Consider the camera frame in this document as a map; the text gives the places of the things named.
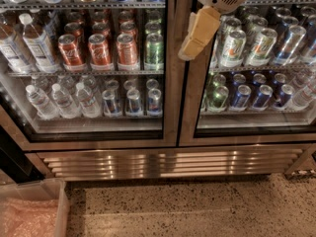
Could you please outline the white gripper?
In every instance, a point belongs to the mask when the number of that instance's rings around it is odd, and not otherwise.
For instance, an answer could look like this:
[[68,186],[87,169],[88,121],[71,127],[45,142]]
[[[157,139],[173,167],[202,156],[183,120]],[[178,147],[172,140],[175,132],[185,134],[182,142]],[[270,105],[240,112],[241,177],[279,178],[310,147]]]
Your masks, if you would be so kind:
[[220,26],[220,13],[237,9],[246,0],[198,0],[203,5],[190,13],[188,33],[178,52],[180,59],[194,60],[213,39]]

